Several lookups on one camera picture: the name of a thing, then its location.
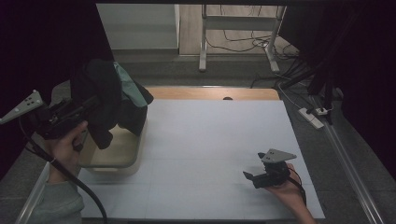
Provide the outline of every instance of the gray floor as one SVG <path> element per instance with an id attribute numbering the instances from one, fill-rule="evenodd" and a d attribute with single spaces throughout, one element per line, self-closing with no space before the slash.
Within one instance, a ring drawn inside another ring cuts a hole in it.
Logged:
<path id="1" fill-rule="evenodd" d="M 205 73 L 198 71 L 197 57 L 139 55 L 136 59 L 134 55 L 116 55 L 116 59 L 136 81 L 145 86 L 249 88 L 253 79 L 262 77 L 265 79 L 257 81 L 253 88 L 272 88 L 277 78 L 270 72 L 269 64 L 264 57 L 212 57 L 208 61 Z M 279 61 L 281 71 L 285 71 L 290 63 L 290 61 Z M 285 91 L 289 98 L 299 106 L 309 107 L 309 101 L 302 99 L 308 99 L 304 86 L 295 85 L 291 89 L 293 92 Z M 370 223 L 326 133 L 314 129 L 305 122 L 298 114 L 297 107 L 286 99 L 282 92 L 279 92 L 279 95 L 287 106 L 293 129 L 326 216 L 321 223 Z M 340 111 L 341 103 L 340 100 L 333 102 L 333 126 L 341 136 L 349 156 L 370 190 L 385 223 L 396 223 L 394 209 L 396 207 L 396 183 L 376 158 L 374 152 L 344 119 Z M 15 222 L 43 166 L 42 160 L 23 152 L 3 178 L 0 183 L 1 223 Z M 101 222 L 100 220 L 84 220 L 84 223 Z"/>

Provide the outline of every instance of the sleeve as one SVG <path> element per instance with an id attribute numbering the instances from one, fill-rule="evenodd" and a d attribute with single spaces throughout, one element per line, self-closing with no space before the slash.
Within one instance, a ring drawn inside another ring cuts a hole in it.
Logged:
<path id="1" fill-rule="evenodd" d="M 80 211 L 83 208 L 84 202 L 73 183 L 46 184 L 43 197 L 28 223 L 81 223 Z"/>

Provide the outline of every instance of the metal frame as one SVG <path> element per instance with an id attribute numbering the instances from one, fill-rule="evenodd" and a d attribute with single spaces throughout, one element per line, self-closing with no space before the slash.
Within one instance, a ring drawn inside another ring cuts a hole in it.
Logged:
<path id="1" fill-rule="evenodd" d="M 280 23 L 282 22 L 284 6 L 279 6 L 274 18 L 269 17 L 235 17 L 235 16 L 208 16 L 206 5 L 202 5 L 202 38 L 199 57 L 199 71 L 206 71 L 206 30 L 245 30 L 245 31 L 272 31 L 269 44 L 265 47 L 265 54 L 271 65 L 271 70 L 278 74 L 273 49 Z"/>

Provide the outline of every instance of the storage box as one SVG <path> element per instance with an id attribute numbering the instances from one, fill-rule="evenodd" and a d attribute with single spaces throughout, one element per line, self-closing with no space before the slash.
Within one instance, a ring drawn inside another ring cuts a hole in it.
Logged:
<path id="1" fill-rule="evenodd" d="M 78 159 L 79 166 L 93 173 L 133 175 L 140 166 L 147 121 L 139 137 L 119 126 L 111 129 L 113 140 L 108 148 L 99 149 L 91 135 L 86 134 L 84 148 Z"/>

